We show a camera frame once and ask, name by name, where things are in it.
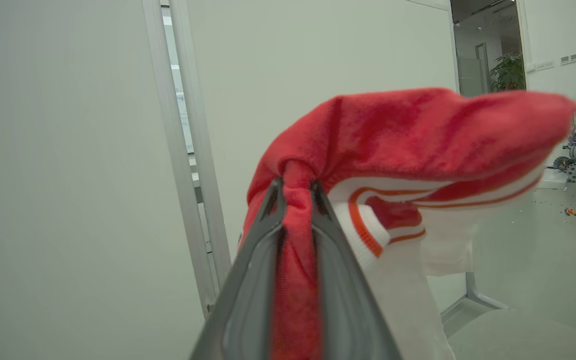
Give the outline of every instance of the green potted plant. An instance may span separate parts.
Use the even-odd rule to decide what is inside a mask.
[[[524,74],[524,59],[520,54],[504,54],[496,61],[499,62],[490,70],[490,91],[512,91],[526,89],[526,75]]]

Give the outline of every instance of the red garment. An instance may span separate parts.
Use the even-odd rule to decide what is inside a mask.
[[[282,132],[256,169],[244,224],[245,239],[271,180],[283,176],[273,358],[321,355],[313,180],[321,180],[359,263],[369,267],[388,244],[430,231],[420,209],[483,207],[532,189],[575,109],[564,96],[526,91],[476,98],[436,88],[388,91],[336,96]]]

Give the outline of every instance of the white partition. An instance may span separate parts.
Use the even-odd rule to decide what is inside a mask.
[[[0,360],[194,346],[204,317],[150,45],[141,0],[0,0]]]
[[[450,2],[421,3],[170,0],[189,18],[231,258],[249,182],[281,131],[338,94],[457,88]],[[439,283],[460,293],[436,294],[442,306],[465,293],[463,275]]]

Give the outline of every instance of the orange stripe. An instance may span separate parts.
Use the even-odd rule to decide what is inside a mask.
[[[398,196],[398,195],[410,195],[410,194],[422,194],[426,192],[430,192],[432,190],[380,190],[375,189],[374,187],[360,187],[357,189],[352,195],[350,195],[350,199],[348,200],[348,210],[350,212],[350,219],[352,220],[352,225],[356,230],[357,234],[361,238],[361,241],[366,245],[368,249],[376,256],[379,257],[383,252],[384,249],[382,246],[377,242],[375,237],[368,231],[364,221],[362,220],[362,215],[359,213],[359,205],[357,205],[357,200],[359,196],[364,192],[375,192],[377,194],[383,196]]]
[[[508,194],[508,195],[500,197],[500,198],[495,198],[493,200],[485,200],[485,201],[478,201],[478,202],[466,202],[466,203],[447,203],[445,205],[419,205],[419,204],[415,204],[415,205],[418,208],[446,209],[446,208],[478,207],[480,205],[491,205],[491,204],[501,203],[503,201],[510,200],[512,198],[516,198],[516,197],[520,196],[521,194],[525,193],[526,191],[529,191],[535,185],[537,185],[537,183],[539,183],[539,181],[541,179],[542,179],[541,177],[538,177],[533,182],[528,184],[526,187],[520,189],[519,191],[516,191],[512,194]]]
[[[393,237],[392,239],[390,239],[390,242],[388,244],[392,244],[394,242],[400,242],[402,240],[420,238],[420,237],[423,237],[423,235],[425,235],[425,234],[426,234],[426,229],[424,229],[422,232],[419,232],[418,234],[402,235],[402,236],[398,236],[398,237]]]

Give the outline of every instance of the wall socket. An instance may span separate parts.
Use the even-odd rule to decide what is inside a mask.
[[[544,61],[542,63],[535,64],[534,68],[537,71],[555,68],[555,61],[554,60]]]

